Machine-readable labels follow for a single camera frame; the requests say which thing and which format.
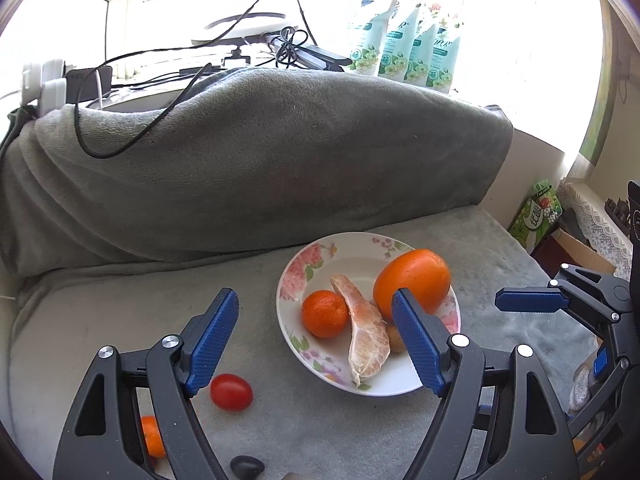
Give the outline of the mandarin with stem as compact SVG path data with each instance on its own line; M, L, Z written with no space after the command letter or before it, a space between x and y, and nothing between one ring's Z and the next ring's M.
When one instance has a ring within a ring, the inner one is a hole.
M155 417L152 415L143 416L141 423L145 446L149 456L153 458L164 458L166 451Z

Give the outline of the red cherry tomato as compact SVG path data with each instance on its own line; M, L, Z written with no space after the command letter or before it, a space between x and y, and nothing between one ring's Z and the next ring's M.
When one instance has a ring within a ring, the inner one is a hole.
M242 412L254 400L250 384L235 374L220 374L209 385L209 396L217 408L228 412Z

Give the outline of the small mandarin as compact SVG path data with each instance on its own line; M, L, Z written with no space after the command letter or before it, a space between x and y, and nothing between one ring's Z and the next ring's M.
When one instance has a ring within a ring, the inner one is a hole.
M341 296L329 290L317 290L302 304L302 322L317 338L338 336L347 325L349 314Z

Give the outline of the lace covered side table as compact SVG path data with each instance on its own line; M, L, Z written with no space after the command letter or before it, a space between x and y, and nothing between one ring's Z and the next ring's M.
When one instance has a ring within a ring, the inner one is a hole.
M616 278L628 280L631 274L632 244L606 214L604 200L582 181L563 179L558 196L564 208L575 211L582 234L592 248L615 266Z

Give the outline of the green juice carton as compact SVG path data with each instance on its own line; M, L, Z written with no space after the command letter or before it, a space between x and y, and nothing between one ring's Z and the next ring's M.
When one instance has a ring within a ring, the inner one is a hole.
M529 254L544 239L563 213L554 187L547 180L536 182L512 221L509 233Z

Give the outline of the large orange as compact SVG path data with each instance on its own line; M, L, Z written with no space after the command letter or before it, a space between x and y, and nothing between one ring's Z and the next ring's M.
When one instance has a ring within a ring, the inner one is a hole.
M434 314L448 295L451 273L445 260L428 249L415 249L391 261L373 286L374 303L392 318L394 293L408 288L427 314Z

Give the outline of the brown longan on plate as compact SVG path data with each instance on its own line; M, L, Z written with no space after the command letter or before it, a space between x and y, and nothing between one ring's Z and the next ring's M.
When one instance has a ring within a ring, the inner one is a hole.
M404 342L400 336L399 330L395 325L387 324L386 333L390 340L390 351L393 353L404 353L407 351Z

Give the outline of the peeled pomelo segment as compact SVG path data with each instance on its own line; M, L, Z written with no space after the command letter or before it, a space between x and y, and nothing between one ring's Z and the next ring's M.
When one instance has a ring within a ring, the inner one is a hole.
M347 359L352 382L359 388L382 370L390 356L390 337L378 307L346 275L334 274L330 283L344 300L352 323Z

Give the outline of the grey sofa blanket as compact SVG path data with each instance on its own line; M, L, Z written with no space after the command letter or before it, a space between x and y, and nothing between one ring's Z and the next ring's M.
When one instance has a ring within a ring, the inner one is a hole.
M477 344L530 344L561 402L593 336L564 313L495 308L546 274L480 204L510 150L502 115L442 94L315 70L204 80L169 115L64 107L27 124L1 165L1 252L23 287L12 330L13 434L44 478L98 349L149 347L240 298L220 367L254 405L194 404L216 455L266 477L398 479L435 411L427 390L376 400L314 378L277 322L280 275L317 238L374 231L444 258Z

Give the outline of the white power adapters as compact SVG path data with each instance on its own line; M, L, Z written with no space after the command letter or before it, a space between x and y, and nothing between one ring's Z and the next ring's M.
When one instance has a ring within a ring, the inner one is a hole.
M64 68L63 60L24 65L21 104L33 105L38 117L62 108L66 103L67 91Z

